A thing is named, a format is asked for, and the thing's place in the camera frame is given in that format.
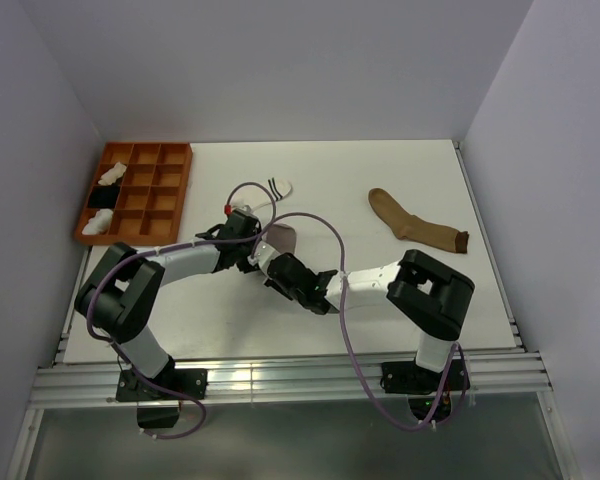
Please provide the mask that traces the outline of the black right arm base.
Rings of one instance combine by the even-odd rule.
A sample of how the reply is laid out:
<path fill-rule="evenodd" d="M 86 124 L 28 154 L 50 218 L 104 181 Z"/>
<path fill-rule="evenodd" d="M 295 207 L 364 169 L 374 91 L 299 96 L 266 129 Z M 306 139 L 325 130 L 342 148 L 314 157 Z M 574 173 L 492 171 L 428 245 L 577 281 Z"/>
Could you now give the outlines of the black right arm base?
<path fill-rule="evenodd" d="M 411 413 L 417 420 L 423 421 L 433 405 L 442 374 L 421 368 L 414 361 L 383 362 L 381 372 L 380 386 L 383 391 L 386 394 L 407 395 Z M 432 420 L 439 422 L 448 419 L 454 410 L 452 394 L 459 392 L 463 400 L 470 386 L 464 364 L 460 360 L 453 360 Z"/>

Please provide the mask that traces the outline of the grey sock with red cuff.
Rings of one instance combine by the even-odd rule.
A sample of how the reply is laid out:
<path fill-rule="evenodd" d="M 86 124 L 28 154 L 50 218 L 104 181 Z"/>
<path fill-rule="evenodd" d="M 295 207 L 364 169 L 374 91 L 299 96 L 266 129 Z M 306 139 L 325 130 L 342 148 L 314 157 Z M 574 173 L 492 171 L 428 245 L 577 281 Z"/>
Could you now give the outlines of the grey sock with red cuff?
<path fill-rule="evenodd" d="M 286 224 L 274 224 L 268 229 L 265 237 L 265 242 L 280 254 L 295 253 L 297 234 L 293 227 Z"/>

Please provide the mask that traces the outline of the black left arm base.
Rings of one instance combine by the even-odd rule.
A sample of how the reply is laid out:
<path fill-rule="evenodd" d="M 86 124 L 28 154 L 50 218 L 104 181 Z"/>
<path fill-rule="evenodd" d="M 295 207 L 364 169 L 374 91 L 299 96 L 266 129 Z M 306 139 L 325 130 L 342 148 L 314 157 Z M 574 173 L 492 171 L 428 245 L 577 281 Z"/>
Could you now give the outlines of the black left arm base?
<path fill-rule="evenodd" d="M 120 372 L 115 400 L 136 405 L 137 425 L 144 431 L 161 432 L 173 428 L 180 418 L 184 401 L 205 398 L 206 369 L 176 369 L 174 373 L 174 384 L 165 391 L 147 385 L 131 369 Z"/>

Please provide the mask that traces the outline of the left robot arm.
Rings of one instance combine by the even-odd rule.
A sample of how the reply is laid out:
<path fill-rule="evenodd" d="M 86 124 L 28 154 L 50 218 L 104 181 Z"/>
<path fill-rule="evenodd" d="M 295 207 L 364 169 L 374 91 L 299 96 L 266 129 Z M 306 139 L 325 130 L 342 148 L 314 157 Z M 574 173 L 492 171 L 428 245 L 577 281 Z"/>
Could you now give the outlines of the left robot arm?
<path fill-rule="evenodd" d="M 163 399 L 179 378 L 174 359 L 148 326 L 160 288 L 194 275 L 247 267 L 260 232 L 257 217 L 235 210 L 223 224 L 188 243 L 137 250 L 118 242 L 79 289 L 74 309 L 87 320 L 93 338 L 112 345 L 139 372 L 139 388 L 152 399 Z"/>

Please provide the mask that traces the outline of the tan brown long sock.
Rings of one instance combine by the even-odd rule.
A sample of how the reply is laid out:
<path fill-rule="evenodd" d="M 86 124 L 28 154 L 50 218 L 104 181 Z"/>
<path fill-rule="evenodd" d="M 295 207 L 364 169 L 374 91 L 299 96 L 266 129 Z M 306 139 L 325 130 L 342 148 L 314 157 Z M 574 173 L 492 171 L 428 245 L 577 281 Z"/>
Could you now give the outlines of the tan brown long sock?
<path fill-rule="evenodd" d="M 428 222 L 407 212 L 387 191 L 373 188 L 368 202 L 375 215 L 399 240 L 424 244 L 455 254 L 467 254 L 470 234 L 447 225 Z"/>

